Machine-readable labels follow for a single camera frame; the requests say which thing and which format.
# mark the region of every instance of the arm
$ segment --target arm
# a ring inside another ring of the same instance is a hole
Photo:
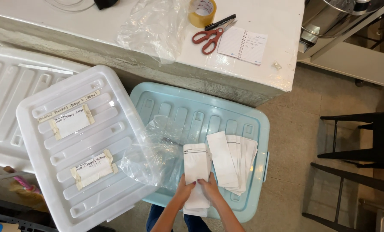
[[[185,174],[182,174],[176,193],[160,215],[151,232],[170,232],[172,230],[176,214],[183,208],[195,185],[196,181],[187,185],[185,182]]]
[[[213,172],[210,173],[209,182],[206,182],[204,179],[199,179],[198,182],[202,185],[202,190],[205,196],[212,202],[213,207],[218,211],[225,231],[245,232],[235,214],[232,212],[232,209],[220,194]]]

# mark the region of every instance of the red scissor handle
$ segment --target red scissor handle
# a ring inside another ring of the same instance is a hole
[[[205,55],[209,55],[210,53],[212,53],[216,46],[217,46],[217,42],[220,38],[220,36],[223,34],[224,32],[224,29],[223,28],[218,28],[216,30],[211,30],[211,31],[200,31],[198,33],[196,33],[193,37],[192,37],[192,42],[194,44],[199,44],[205,40],[208,40],[208,42],[202,47],[202,53],[205,54]],[[195,37],[197,35],[201,35],[201,34],[205,34],[205,36],[195,40]],[[216,34],[216,36],[212,39],[209,39],[213,34]],[[214,43],[214,46],[213,46],[213,49],[210,50],[209,52],[205,52],[205,50],[212,44]]]

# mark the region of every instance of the concrete floor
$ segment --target concrete floor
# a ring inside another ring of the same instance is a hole
[[[311,162],[318,162],[352,172],[349,164],[318,160],[317,154],[332,147],[333,127],[319,119],[320,115],[342,115],[375,112],[382,90],[375,87],[358,88],[354,79],[311,66],[298,64],[292,92],[281,95],[257,109],[270,121],[270,160],[266,182],[262,186],[255,216],[243,224],[246,231],[333,231],[301,212],[309,212],[333,220],[338,196],[339,178],[316,171]],[[371,147],[371,134],[356,129],[356,123],[340,124],[337,149]],[[372,170],[360,170],[372,176]],[[0,182],[0,198],[18,202],[7,193],[8,181]],[[340,223],[353,226],[357,198],[367,189],[345,182],[341,202]],[[102,225],[118,232],[146,231],[150,204],[138,202],[135,208]],[[213,232],[224,231],[219,220],[204,219]],[[173,230],[187,231],[182,214],[176,217]]]

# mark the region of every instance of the scissors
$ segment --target scissors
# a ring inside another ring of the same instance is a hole
[[[233,26],[235,23],[237,22],[237,20],[231,20],[223,25],[221,25],[220,27],[218,27],[217,29],[215,30],[210,30],[210,31],[200,31],[198,33],[196,33],[193,37],[192,37],[192,42],[194,44],[200,44],[201,42],[205,41],[205,40],[208,40],[208,42],[202,47],[202,53],[205,54],[205,55],[209,55],[210,53],[212,53],[213,51],[215,51],[215,48],[217,46],[217,43],[218,43],[218,40],[219,38],[221,37],[221,35],[226,31],[228,30],[231,26]],[[203,37],[199,38],[199,39],[196,39],[195,40],[195,37],[197,35],[204,35]],[[213,49],[206,52],[205,50],[211,45],[211,44],[214,44],[213,46]]]

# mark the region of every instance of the light blue plastic lid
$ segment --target light blue plastic lid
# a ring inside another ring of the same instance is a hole
[[[225,99],[152,82],[138,84],[130,94],[130,99],[145,125],[155,115],[168,116],[176,124],[189,129],[190,135],[197,134],[194,137],[195,143],[205,143],[207,134],[218,131],[258,141],[258,153],[251,167],[246,192],[238,196],[219,187],[220,193],[241,223],[255,215],[269,160],[269,120],[264,113]],[[173,195],[166,189],[159,189],[143,200],[166,207]],[[209,208],[208,217],[220,219],[213,207]]]

